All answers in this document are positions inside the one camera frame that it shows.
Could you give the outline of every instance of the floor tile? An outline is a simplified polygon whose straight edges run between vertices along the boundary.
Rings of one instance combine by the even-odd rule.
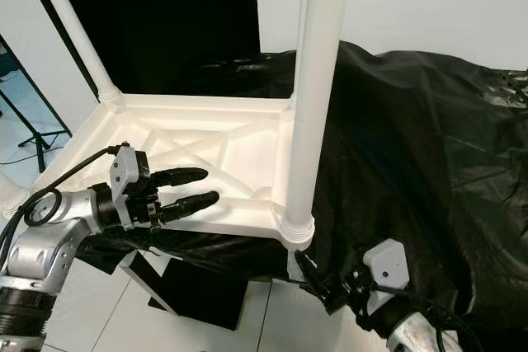
[[[350,308],[329,316],[321,302],[292,284],[274,282],[259,352],[386,352],[385,341],[363,331]]]
[[[75,259],[46,327],[46,344],[90,352],[129,280],[119,268],[107,275]]]
[[[158,273],[168,262],[151,253],[145,257]],[[149,307],[148,294],[130,282],[94,352],[256,351],[269,288],[269,283],[249,283],[238,329],[229,331]]]
[[[53,347],[51,347],[51,346],[49,346],[49,345],[44,345],[44,346],[42,347],[42,350],[40,350],[40,352],[67,352],[67,351],[65,351],[65,350],[58,350],[58,349],[53,348]]]

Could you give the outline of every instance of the white cylindrical pole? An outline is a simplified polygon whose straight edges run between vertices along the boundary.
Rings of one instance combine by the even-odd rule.
[[[295,76],[299,76],[300,58],[303,53],[304,21],[306,19],[306,8],[308,0],[300,0],[299,7],[299,31],[297,32],[297,55],[295,56]],[[297,91],[299,90],[299,79],[294,80],[294,91],[291,94],[291,107],[297,106]]]
[[[69,0],[51,0],[66,31],[97,85],[99,100],[115,101],[121,91],[114,85]]]
[[[0,172],[0,212],[9,220],[18,207],[30,196],[28,190]]]
[[[295,107],[285,217],[280,232],[300,244],[314,234],[312,202],[346,0],[308,0]]]

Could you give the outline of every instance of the black plastic sheet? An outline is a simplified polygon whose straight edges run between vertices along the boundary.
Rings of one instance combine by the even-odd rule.
[[[289,97],[294,69],[295,52],[197,59],[165,93]],[[358,250],[391,237],[405,245],[414,291],[456,301],[477,330],[523,336],[527,86],[526,72],[423,52],[373,56],[341,43],[308,250],[320,274],[345,274]],[[132,246],[246,279],[287,278],[284,248],[251,237],[109,230],[85,240],[78,257],[111,270],[106,258]]]

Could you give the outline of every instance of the robotic hand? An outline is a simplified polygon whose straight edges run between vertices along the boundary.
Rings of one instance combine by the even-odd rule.
[[[102,183],[77,192],[56,189],[105,153],[115,155],[111,186]],[[164,207],[158,200],[158,187],[183,185],[207,175],[200,168],[150,174],[145,152],[123,143],[101,150],[32,195],[0,235],[0,351],[41,350],[45,323],[85,237],[119,226],[125,230],[147,226],[156,232],[164,223],[208,208],[219,199],[215,191],[181,198]],[[29,227],[11,246],[22,217]]]

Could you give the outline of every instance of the robotic arm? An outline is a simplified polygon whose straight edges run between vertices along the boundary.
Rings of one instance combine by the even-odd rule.
[[[219,199],[218,193],[211,191],[162,207],[158,187],[202,180],[207,171],[177,168],[151,174],[146,154],[127,143],[104,153],[116,155],[110,169],[111,186],[102,183],[77,192],[55,189],[101,154],[92,156],[30,197],[2,232],[0,261],[3,266],[7,259],[7,265],[0,275],[0,351],[41,350],[45,323],[85,237],[110,227],[130,230],[146,226],[156,232],[164,223],[208,208]],[[10,249],[22,216],[29,227]]]
[[[77,192],[56,189],[105,153],[115,155],[110,186],[101,183]],[[0,352],[41,350],[45,323],[85,237],[111,227],[149,227],[156,232],[167,222],[208,208],[219,199],[216,191],[163,207],[158,199],[158,187],[183,185],[207,175],[207,171],[191,167],[151,174],[146,154],[123,143],[101,150],[32,195],[0,235]],[[29,227],[11,246],[22,218]],[[321,299],[328,313],[349,305],[357,323],[386,338],[391,351],[462,350],[456,338],[431,325],[404,291],[409,274],[403,244],[390,239],[380,243],[342,279],[320,279],[313,263],[300,251],[295,259],[311,293]],[[427,314],[431,309],[422,311]],[[449,312],[446,315],[451,321],[457,318]]]

